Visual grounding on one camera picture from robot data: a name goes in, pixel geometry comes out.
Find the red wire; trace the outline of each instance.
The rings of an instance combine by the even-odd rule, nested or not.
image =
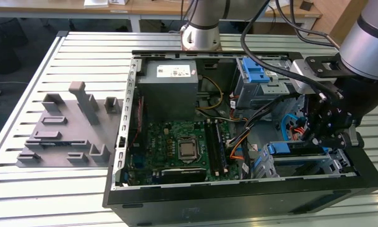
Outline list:
[[[134,141],[137,139],[137,136],[138,136],[138,132],[139,132],[139,128],[141,128],[141,121],[139,121],[139,110],[141,110],[141,98],[138,99],[138,110],[137,110],[137,118],[138,118],[138,124],[137,124],[137,132],[135,132],[135,135],[134,135],[134,139],[129,145],[127,148],[130,148],[134,144]]]
[[[297,128],[297,129],[294,129],[294,131],[295,132],[299,132],[300,133],[300,135],[303,134],[303,132]]]

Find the cable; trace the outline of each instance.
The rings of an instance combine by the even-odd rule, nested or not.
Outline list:
[[[183,0],[181,2],[181,22],[183,21]]]
[[[283,140],[285,140],[285,141],[289,141],[287,134],[286,134],[286,132],[285,132],[285,119],[286,119],[287,117],[293,118],[295,121],[298,120],[298,117],[297,117],[294,114],[290,114],[290,113],[287,113],[287,114],[283,116],[283,118],[282,118],[282,122],[281,122],[279,127],[281,127],[281,130],[282,130],[282,136],[283,136]]]
[[[250,23],[247,24],[243,32],[242,32],[242,35],[241,35],[241,47],[245,51],[245,53],[247,54],[247,56],[250,57],[250,59],[265,69],[283,75],[285,77],[289,77],[291,79],[295,79],[303,83],[306,83],[307,85],[310,85],[311,89],[314,90],[314,92],[318,94],[319,91],[324,94],[324,96],[330,99],[330,100],[336,100],[338,99],[338,96],[336,94],[326,87],[323,86],[320,83],[318,83],[316,81],[314,81],[312,79],[294,73],[294,72],[290,72],[287,70],[283,70],[281,68],[277,68],[274,67],[273,65],[265,63],[259,58],[257,58],[257,56],[251,53],[249,47],[246,46],[246,43],[245,43],[245,37],[246,37],[246,33],[249,32],[257,18],[259,17],[259,14],[262,13],[263,11],[263,7],[261,8],[261,10],[258,11],[258,13],[255,14],[254,18],[251,19]]]
[[[243,159],[243,157],[241,157],[241,156],[234,156],[234,154],[235,154],[235,149],[238,148],[241,142],[245,140],[245,138],[246,138],[247,135],[249,135],[249,133],[245,135],[245,137],[243,137],[243,138],[239,140],[239,142],[235,144],[234,149],[231,150],[231,153],[230,153],[230,155],[229,155],[229,158],[230,158],[230,159]]]
[[[319,35],[319,36],[324,37],[327,39],[327,41],[331,43],[332,47],[339,49],[336,43],[328,38],[328,35],[326,33],[300,28],[294,23],[290,22],[290,20],[283,15],[283,11],[282,11],[282,8],[279,6],[278,0],[275,0],[275,6],[277,6],[277,10],[279,12],[281,17],[282,17],[282,19],[285,20],[285,22],[287,23],[289,26],[291,26],[298,31],[302,31],[302,32],[306,32],[308,34],[314,34],[314,35]]]
[[[223,118],[223,117],[214,117],[209,114],[206,114],[202,110],[197,110],[206,118],[213,118],[213,119],[219,119],[219,120],[225,120],[225,121],[229,121],[229,122],[239,122],[239,120],[231,120],[231,119],[227,119],[227,118]]]
[[[250,169],[250,157],[249,157],[249,149],[247,149],[247,139],[245,138],[241,142],[242,155],[243,155],[243,164],[242,164],[242,179],[249,179],[249,169]]]
[[[195,1],[195,4],[194,4],[194,8],[193,8],[193,13],[191,13],[191,16],[190,16],[190,19],[189,19],[186,25],[189,25],[191,23],[191,19],[193,19],[194,12],[195,12],[195,9],[197,9],[197,3],[199,2],[199,0],[194,0],[194,1]]]
[[[298,132],[300,135],[303,134],[303,132],[299,129],[294,129],[295,132]]]
[[[270,24],[270,29],[269,31],[266,32],[266,34],[270,33],[270,31],[273,30],[274,26],[275,26],[275,12],[274,12],[274,9],[270,5],[267,5],[267,7],[271,9],[271,12],[273,12],[273,21],[271,21],[271,24]]]
[[[258,117],[257,115],[261,114],[261,112],[262,112],[265,109],[266,109],[266,110],[271,109],[271,107],[273,107],[275,104],[278,104],[281,101],[283,101],[283,100],[286,100],[286,99],[289,99],[289,98],[297,98],[298,96],[299,96],[298,93],[290,93],[290,94],[287,94],[287,95],[278,96],[275,99],[273,99],[267,104],[265,104],[265,105],[254,112],[253,116],[250,117],[249,121],[247,121],[246,124],[245,124],[245,127],[247,127],[247,126],[253,123],[254,119]]]
[[[133,146],[133,144],[134,144],[134,141],[135,141],[137,136],[138,136],[139,127],[141,127],[141,120],[139,120],[141,102],[142,102],[142,99],[139,98],[139,99],[138,99],[138,109],[137,109],[137,118],[138,118],[138,119],[137,119],[137,121],[138,121],[138,123],[137,123],[137,132],[135,132],[134,138],[133,138],[133,140],[131,140],[131,143],[130,143],[127,149],[129,149],[129,148]]]
[[[222,102],[222,98],[223,98],[223,94],[222,94],[222,90],[221,88],[218,87],[218,85],[215,84],[215,82],[206,76],[202,76],[207,81],[210,81],[210,83],[217,87],[218,91],[219,91],[219,100],[218,100],[218,103],[213,106],[206,106],[206,107],[197,107],[195,109],[197,110],[210,110],[210,109],[214,109],[219,106],[221,102]]]
[[[27,82],[19,82],[19,81],[7,81],[7,82],[0,82],[0,84],[29,84]]]
[[[191,5],[193,5],[193,2],[194,2],[194,0],[190,1],[190,4],[187,6],[187,9],[186,9],[186,12],[185,12],[185,16],[183,16],[182,20],[185,20],[185,17],[187,16],[189,10],[190,10]]]
[[[291,16],[291,22],[293,22],[293,24],[295,24],[294,0],[290,0],[290,16]],[[300,33],[299,33],[299,31],[295,28],[294,28],[294,31],[295,31],[295,35],[297,35],[298,39],[300,39],[300,41],[303,41],[304,43],[332,47],[332,44],[330,44],[330,43],[318,42],[318,41],[312,41],[312,40],[308,40],[308,39],[303,38]]]

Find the gray robot arm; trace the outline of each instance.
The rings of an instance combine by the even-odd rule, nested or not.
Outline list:
[[[185,50],[218,50],[219,19],[249,20],[266,6],[267,0],[193,0],[187,18],[182,27],[182,47]]]

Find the sticker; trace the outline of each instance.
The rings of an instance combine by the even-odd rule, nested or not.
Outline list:
[[[234,100],[230,100],[230,101],[229,101],[229,105],[230,105],[230,107],[234,109],[234,108],[235,108],[235,105],[237,105],[235,101],[234,101]]]
[[[319,15],[318,15],[318,14],[306,14],[306,15],[303,15],[303,17],[315,17],[315,18],[319,18]]]
[[[271,72],[269,70],[265,70],[265,74],[266,74],[266,76],[277,76],[277,73]]]
[[[45,142],[45,143],[39,143],[38,145],[43,145],[43,146],[55,146],[55,143]]]
[[[126,10],[111,10],[110,13],[127,13]]]
[[[158,65],[157,77],[190,77],[189,65]]]
[[[245,162],[242,163],[242,169],[245,173],[249,173],[249,166],[245,164]]]

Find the aluminum work table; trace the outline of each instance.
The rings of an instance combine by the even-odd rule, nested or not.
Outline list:
[[[239,36],[221,35],[222,49],[239,51]],[[302,43],[294,36],[250,35],[254,51],[293,51],[304,57],[334,54],[327,47]],[[62,99],[70,81],[85,81],[95,99],[123,98],[131,50],[179,50],[179,36],[158,33],[69,32],[55,37],[18,104],[0,133],[0,227],[95,226],[125,227],[102,208],[106,168],[18,168],[22,150],[43,107],[47,92]],[[378,169],[378,107],[358,127],[366,153]],[[315,214],[291,215],[179,226],[378,226],[378,191],[352,197]]]

